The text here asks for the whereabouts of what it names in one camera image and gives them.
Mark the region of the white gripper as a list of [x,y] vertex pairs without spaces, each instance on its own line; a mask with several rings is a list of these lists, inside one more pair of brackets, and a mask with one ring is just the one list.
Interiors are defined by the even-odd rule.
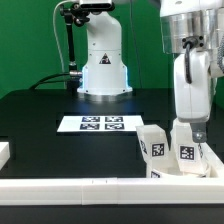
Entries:
[[208,73],[210,66],[207,52],[190,53],[190,75],[192,83],[186,82],[185,55],[179,55],[174,62],[174,93],[176,115],[180,122],[191,123],[192,140],[195,143],[206,141],[206,122],[211,108]]

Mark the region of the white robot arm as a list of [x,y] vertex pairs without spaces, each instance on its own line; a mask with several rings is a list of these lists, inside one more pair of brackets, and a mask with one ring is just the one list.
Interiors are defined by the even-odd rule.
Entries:
[[160,0],[163,50],[173,54],[177,119],[207,140],[217,79],[224,76],[224,0]]

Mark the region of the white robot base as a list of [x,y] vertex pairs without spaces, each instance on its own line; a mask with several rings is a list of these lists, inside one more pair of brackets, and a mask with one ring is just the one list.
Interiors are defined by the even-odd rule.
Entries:
[[122,27],[107,12],[91,13],[87,23],[88,59],[82,68],[82,96],[117,97],[132,91],[122,61]]

